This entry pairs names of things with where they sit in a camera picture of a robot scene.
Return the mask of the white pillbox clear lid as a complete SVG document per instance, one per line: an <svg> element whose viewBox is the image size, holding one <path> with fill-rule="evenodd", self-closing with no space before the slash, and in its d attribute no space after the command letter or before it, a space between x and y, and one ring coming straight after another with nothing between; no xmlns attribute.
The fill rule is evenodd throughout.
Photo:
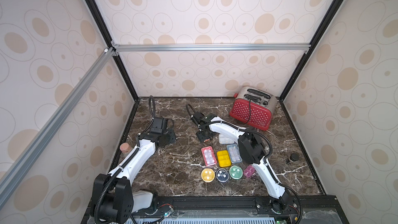
<svg viewBox="0 0 398 224"><path fill-rule="evenodd" d="M228 138L227 136L224 136L222 134L219 134L218 138L219 138L219 143L222 145L230 145L235 143L233 139Z"/></svg>

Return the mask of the red pillbox clear lid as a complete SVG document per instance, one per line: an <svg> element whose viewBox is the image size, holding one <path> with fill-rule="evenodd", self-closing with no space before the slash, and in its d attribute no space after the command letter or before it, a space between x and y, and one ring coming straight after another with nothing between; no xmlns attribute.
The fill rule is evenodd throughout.
<svg viewBox="0 0 398 224"><path fill-rule="evenodd" d="M211 167L217 164L217 159L214 154L214 150L211 146L203 147L201 149L202 156L207 167Z"/></svg>

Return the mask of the white pillbox with amber lid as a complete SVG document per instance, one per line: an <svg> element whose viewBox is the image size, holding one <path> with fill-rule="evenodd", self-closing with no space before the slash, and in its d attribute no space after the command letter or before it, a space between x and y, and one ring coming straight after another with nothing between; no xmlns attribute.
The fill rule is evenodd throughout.
<svg viewBox="0 0 398 224"><path fill-rule="evenodd" d="M217 152L217 159L221 168L228 168L232 165L229 153L227 150Z"/></svg>

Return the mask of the teal rectangular pillbox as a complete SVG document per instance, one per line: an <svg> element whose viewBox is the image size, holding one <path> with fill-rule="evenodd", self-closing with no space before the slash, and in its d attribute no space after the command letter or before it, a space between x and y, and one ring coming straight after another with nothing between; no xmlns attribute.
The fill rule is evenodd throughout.
<svg viewBox="0 0 398 224"><path fill-rule="evenodd" d="M241 163L243 161L237 144L227 145L227 151L233 164Z"/></svg>

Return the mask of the yellow round pillbox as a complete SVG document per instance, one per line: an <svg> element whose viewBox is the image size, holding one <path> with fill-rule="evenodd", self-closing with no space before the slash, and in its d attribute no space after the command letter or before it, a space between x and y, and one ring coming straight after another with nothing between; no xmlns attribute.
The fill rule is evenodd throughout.
<svg viewBox="0 0 398 224"><path fill-rule="evenodd" d="M215 179L215 172L211 168L205 168L201 172L201 178L206 183L211 183Z"/></svg>

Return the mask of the dark blue round pillbox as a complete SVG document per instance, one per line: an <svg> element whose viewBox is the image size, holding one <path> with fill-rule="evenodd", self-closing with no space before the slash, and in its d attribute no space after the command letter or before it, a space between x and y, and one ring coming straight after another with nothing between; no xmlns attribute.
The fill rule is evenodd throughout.
<svg viewBox="0 0 398 224"><path fill-rule="evenodd" d="M221 183L226 183L230 178L228 171L224 168L220 168L216 172L216 179Z"/></svg>

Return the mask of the green round pillbox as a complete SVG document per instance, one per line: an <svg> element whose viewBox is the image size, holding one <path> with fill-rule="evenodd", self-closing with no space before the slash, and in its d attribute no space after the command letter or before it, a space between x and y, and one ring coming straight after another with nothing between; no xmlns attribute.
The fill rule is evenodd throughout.
<svg viewBox="0 0 398 224"><path fill-rule="evenodd" d="M243 170L239 166L231 166L229 174L232 179L239 180L243 177Z"/></svg>

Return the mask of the purple pillbox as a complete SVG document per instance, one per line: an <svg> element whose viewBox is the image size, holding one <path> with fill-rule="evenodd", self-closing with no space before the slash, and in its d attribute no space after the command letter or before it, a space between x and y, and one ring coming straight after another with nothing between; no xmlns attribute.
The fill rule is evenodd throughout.
<svg viewBox="0 0 398 224"><path fill-rule="evenodd" d="M244 169L243 175L246 178L251 178L254 174L256 173L256 169L252 166L249 165L247 168Z"/></svg>

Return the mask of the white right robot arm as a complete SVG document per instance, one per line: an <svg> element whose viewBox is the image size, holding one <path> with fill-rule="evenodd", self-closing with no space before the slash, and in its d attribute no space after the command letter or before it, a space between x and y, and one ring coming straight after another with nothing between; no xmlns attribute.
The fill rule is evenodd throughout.
<svg viewBox="0 0 398 224"><path fill-rule="evenodd" d="M197 137L201 142L210 140L216 133L237 142L242 160L253 166L266 186L273 212L283 214L288 208L296 208L302 214L300 198L289 186L281 183L269 163L273 153L270 141L253 128L244 128L209 114L205 116L186 105L191 121L198 127Z"/></svg>

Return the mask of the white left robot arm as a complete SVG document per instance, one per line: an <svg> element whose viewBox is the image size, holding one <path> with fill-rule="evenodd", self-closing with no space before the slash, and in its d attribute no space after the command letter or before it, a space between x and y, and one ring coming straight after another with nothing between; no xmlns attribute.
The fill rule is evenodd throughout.
<svg viewBox="0 0 398 224"><path fill-rule="evenodd" d="M158 197L146 190L132 191L132 183L157 149L176 142L174 121L156 115L155 99L148 100L151 122L136 136L136 145L122 162L107 174L99 174L93 183L90 215L96 224L124 224L141 210L155 214Z"/></svg>

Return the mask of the red and silver toaster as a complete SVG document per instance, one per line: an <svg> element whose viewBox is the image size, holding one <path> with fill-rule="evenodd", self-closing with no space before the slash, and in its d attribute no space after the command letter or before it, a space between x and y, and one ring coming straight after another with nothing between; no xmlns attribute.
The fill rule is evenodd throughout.
<svg viewBox="0 0 398 224"><path fill-rule="evenodd" d="M269 129L277 98L272 94L254 87L243 87L234 95L235 100L229 115L262 131Z"/></svg>

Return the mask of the small black cap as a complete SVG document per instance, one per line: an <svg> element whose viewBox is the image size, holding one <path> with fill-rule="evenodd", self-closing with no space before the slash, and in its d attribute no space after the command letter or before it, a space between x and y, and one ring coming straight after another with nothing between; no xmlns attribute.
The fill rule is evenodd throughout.
<svg viewBox="0 0 398 224"><path fill-rule="evenodd" d="M298 162L300 160L300 156L298 153L292 153L290 156L286 159L286 164Z"/></svg>

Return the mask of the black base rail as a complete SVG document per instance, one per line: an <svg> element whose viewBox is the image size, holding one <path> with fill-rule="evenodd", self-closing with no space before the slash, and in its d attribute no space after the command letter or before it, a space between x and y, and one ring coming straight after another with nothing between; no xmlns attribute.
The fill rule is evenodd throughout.
<svg viewBox="0 0 398 224"><path fill-rule="evenodd" d="M159 197L128 224L347 224L336 196L301 196L277 213L269 197Z"/></svg>

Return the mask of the aluminium frame crossbar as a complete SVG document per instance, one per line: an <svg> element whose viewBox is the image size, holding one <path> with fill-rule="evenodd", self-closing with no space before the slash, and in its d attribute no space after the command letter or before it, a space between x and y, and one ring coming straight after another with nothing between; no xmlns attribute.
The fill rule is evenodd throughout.
<svg viewBox="0 0 398 224"><path fill-rule="evenodd" d="M309 51L309 43L270 44L163 44L163 45L121 45L116 44L105 50L120 52L205 52L205 51Z"/></svg>

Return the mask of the aluminium frame side bar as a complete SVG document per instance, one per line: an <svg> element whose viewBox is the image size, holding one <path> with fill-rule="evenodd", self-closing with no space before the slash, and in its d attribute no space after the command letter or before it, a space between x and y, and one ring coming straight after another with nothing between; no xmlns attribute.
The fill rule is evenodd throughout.
<svg viewBox="0 0 398 224"><path fill-rule="evenodd" d="M23 151L10 170L1 180L1 208L8 202L11 195L22 182L33 164L37 161L49 142L53 139L60 126L75 108L83 94L91 86L105 63L113 56L115 49L107 48L90 67L89 71L79 81L67 96L61 106L54 112L46 125L38 132L31 144Z"/></svg>

